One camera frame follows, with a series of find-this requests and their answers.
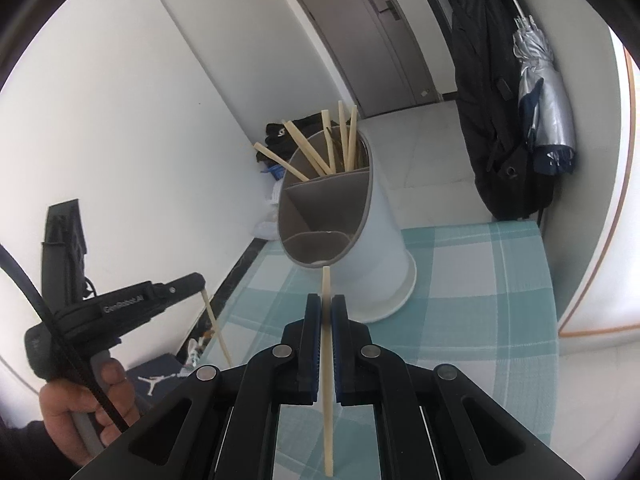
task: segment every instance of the human hand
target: human hand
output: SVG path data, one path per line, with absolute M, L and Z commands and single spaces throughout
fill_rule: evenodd
M 127 381 L 122 365 L 116 359 L 110 359 L 100 370 L 102 380 L 110 387 L 107 396 L 131 425 L 140 418 L 134 403 L 133 384 Z M 40 410 L 44 426 L 58 449 L 77 465 L 83 466 L 91 460 L 84 443 L 71 418 L 72 412 L 95 412 L 95 418 L 104 426 L 100 440 L 105 446 L 116 440 L 120 430 L 114 425 L 91 391 L 85 386 L 66 379 L 57 379 L 44 385 L 40 390 Z

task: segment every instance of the black sleeve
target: black sleeve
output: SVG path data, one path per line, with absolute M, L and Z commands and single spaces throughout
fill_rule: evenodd
M 42 421 L 20 429 L 0 424 L 0 470 L 11 480 L 68 480 L 78 471 L 56 447 Z

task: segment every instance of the wooden chopstick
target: wooden chopstick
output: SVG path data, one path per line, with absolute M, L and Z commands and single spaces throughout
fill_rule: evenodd
M 322 170 L 326 174 L 335 173 L 335 171 L 332 171 L 331 168 L 329 168 L 329 166 L 322 159 L 319 153 L 316 152 L 316 149 L 311 145 L 311 143 L 308 140 L 306 140 L 306 137 L 302 134 L 302 132 L 296 127 L 294 123 L 292 123 L 291 121 L 287 121 L 286 123 L 284 123 L 284 127 L 289 132 L 289 135 L 291 136 L 291 138 L 300 147 L 300 150 L 302 150 L 303 153 L 306 152 L 305 155 L 306 154 L 311 155 L 318 163 L 318 166 L 320 166 L 320 168 L 322 168 Z
M 284 125 L 284 123 L 286 123 L 287 121 L 282 119 L 282 124 Z M 311 164 L 311 166 L 314 168 L 314 170 L 316 170 L 316 173 L 318 174 L 318 176 L 325 176 L 326 173 L 322 170 L 322 168 L 320 168 L 320 166 L 318 166 L 318 163 L 316 162 L 316 160 L 311 156 L 310 153 L 307 153 L 298 143 L 296 143 L 296 145 L 300 148 L 300 152 L 306 156 L 306 160 L 309 161 L 309 164 Z
M 340 123 L 340 143 L 342 144 L 342 163 L 344 171 L 347 171 L 347 158 L 349 158 L 349 139 L 347 137 L 347 120 L 344 117 L 344 104 L 338 101 L 338 121 Z
M 277 156 L 269 148 L 265 148 L 263 145 L 260 144 L 260 142 L 256 142 L 254 144 L 254 148 L 258 150 L 260 153 L 262 153 L 263 155 L 268 156 L 274 162 L 277 162 L 278 164 L 280 164 L 285 170 L 293 173 L 302 182 L 306 182 L 307 180 L 309 180 L 304 174 L 302 174 L 301 171 L 298 171 L 296 168 L 290 165 L 286 160 Z
M 349 149 L 347 167 L 345 171 L 353 171 L 356 162 L 356 138 L 358 137 L 356 122 L 358 121 L 358 107 L 353 106 L 351 109 L 351 124 L 349 128 Z
M 331 116 L 329 110 L 322 110 L 322 129 L 326 140 L 326 151 L 329 155 L 329 168 L 335 173 L 334 140 L 331 138 Z
M 320 371 L 322 374 L 322 420 L 324 474 L 334 475 L 334 351 L 331 338 L 331 273 L 322 268 L 322 325 L 320 332 Z
M 220 341 L 220 348 L 222 348 L 222 353 L 225 355 L 226 362 L 229 364 L 229 368 L 233 368 L 234 364 L 233 364 L 233 361 L 231 360 L 231 354 L 229 353 L 229 350 L 226 347 L 225 340 L 222 339 L 222 330 L 220 330 L 220 325 L 218 324 L 218 321 L 216 320 L 216 316 L 214 316 L 213 310 L 211 309 L 211 300 L 209 298 L 209 295 L 207 294 L 207 291 L 204 288 L 200 291 L 200 293 L 202 295 L 202 299 L 204 300 L 204 305 L 207 309 L 207 314 L 209 314 L 211 328 L 213 329 L 213 333 L 214 333 L 214 336 L 211 338 L 211 341 L 213 342 L 214 337 L 218 338 L 218 341 Z

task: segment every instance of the cylindrical container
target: cylindrical container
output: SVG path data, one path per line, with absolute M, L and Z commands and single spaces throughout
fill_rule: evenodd
M 337 127 L 332 137 L 339 139 Z M 309 142 L 328 161 L 324 132 Z M 404 246 L 365 137 L 358 134 L 359 169 L 344 173 L 338 146 L 335 160 L 338 173 L 318 176 L 300 150 L 294 153 L 290 163 L 311 180 L 285 174 L 278 232 L 287 256 L 318 279 L 321 267 L 331 267 L 332 294 L 345 295 L 350 319 L 373 322 L 409 298 L 415 261 Z

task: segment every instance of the metal screw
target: metal screw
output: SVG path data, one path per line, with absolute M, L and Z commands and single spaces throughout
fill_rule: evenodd
M 216 369 L 211 365 L 201 366 L 196 370 L 196 377 L 201 381 L 210 381 L 216 376 Z
M 277 345 L 273 347 L 272 352 L 276 357 L 289 357 L 293 350 L 289 345 Z
M 375 345 L 364 345 L 360 349 L 360 353 L 364 355 L 364 357 L 373 359 L 374 357 L 378 357 L 380 355 L 380 347 Z
M 455 366 L 442 365 L 438 367 L 438 376 L 445 381 L 452 381 L 458 376 L 458 370 Z

